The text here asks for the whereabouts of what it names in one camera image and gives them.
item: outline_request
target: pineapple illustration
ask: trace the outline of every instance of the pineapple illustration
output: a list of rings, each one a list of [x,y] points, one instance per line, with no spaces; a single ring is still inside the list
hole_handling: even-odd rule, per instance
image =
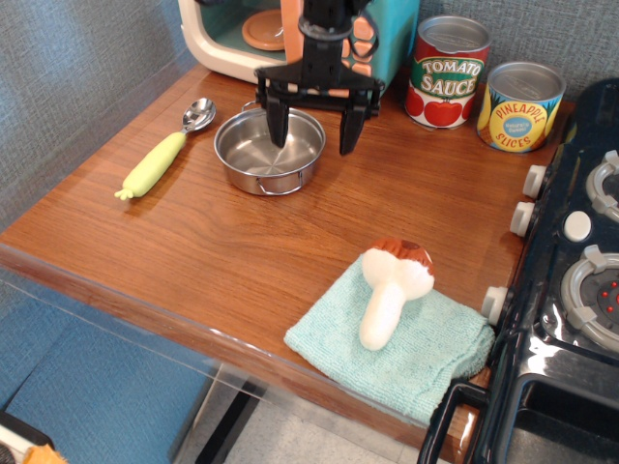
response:
[[[556,99],[553,101],[548,101],[544,104],[545,114],[548,115],[548,119],[545,122],[544,132],[542,132],[533,145],[531,145],[531,151],[537,150],[545,144],[545,139],[548,137],[548,134],[552,129],[552,123],[554,123],[554,118],[557,116],[560,101],[561,99]]]
[[[490,118],[494,108],[496,108],[500,102],[501,99],[498,94],[492,92],[489,87],[486,87],[482,112],[480,113],[480,118],[477,122],[477,133],[488,145],[492,144],[492,136],[490,135]]]

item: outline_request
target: pineapple slices can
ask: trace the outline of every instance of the pineapple slices can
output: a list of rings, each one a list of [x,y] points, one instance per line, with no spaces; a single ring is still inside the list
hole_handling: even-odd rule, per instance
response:
[[[505,152],[544,146],[565,88],[563,77],[546,65],[510,62],[494,68],[487,77],[477,134]]]

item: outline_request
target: washcloth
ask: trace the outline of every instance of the washcloth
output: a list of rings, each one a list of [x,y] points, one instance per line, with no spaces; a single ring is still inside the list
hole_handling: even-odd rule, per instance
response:
[[[407,302],[389,343],[365,349],[359,327],[372,290],[357,259],[303,318],[285,343],[336,382],[428,425],[452,379],[486,363],[494,342],[487,319],[432,290]]]

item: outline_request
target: pot handle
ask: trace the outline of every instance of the pot handle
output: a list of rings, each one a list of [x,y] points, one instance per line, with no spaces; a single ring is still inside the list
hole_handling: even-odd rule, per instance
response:
[[[241,112],[243,113],[244,111],[246,111],[253,104],[260,104],[260,101],[254,100],[254,101],[249,101],[249,102],[245,103],[243,106],[241,106]]]
[[[303,171],[299,171],[299,185],[287,191],[270,191],[264,188],[261,182],[262,180],[259,177],[255,181],[258,183],[258,185],[260,186],[260,188],[262,189],[265,195],[271,195],[271,196],[287,195],[289,193],[294,193],[295,191],[297,191],[303,186]]]
[[[456,406],[459,404],[467,404],[478,409],[480,412],[477,418],[477,426],[472,432],[467,456],[464,458],[464,462],[468,462],[470,453],[473,451],[473,448],[475,448],[477,435],[484,421],[484,416],[486,415],[488,391],[469,382],[455,379],[445,392],[443,401],[441,401],[441,404],[436,411],[434,411],[430,419],[426,439],[419,451],[417,464],[436,463],[438,454],[447,436],[447,431],[452,423],[452,417],[456,411]]]

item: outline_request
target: tomato illustration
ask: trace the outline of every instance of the tomato illustration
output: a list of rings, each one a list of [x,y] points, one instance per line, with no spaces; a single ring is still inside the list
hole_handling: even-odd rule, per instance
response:
[[[438,128],[450,126],[462,114],[460,103],[450,103],[448,101],[432,101],[426,105],[424,110],[427,121]]]
[[[419,116],[424,112],[424,101],[420,95],[415,92],[413,87],[408,88],[408,95],[406,96],[406,111],[413,117]]]
[[[462,109],[462,118],[463,119],[466,120],[471,115],[471,111],[473,110],[473,103],[474,102],[475,102],[475,99],[473,97],[471,97],[471,99],[464,106],[464,109]]]

